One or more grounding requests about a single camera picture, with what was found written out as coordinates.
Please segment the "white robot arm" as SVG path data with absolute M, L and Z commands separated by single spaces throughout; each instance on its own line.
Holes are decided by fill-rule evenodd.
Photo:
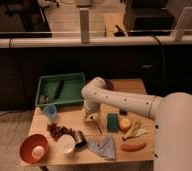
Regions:
M 81 91 L 84 111 L 92 114 L 107 104 L 155 121 L 154 171 L 192 171 L 192 95 L 165 97 L 111 91 L 95 77 Z

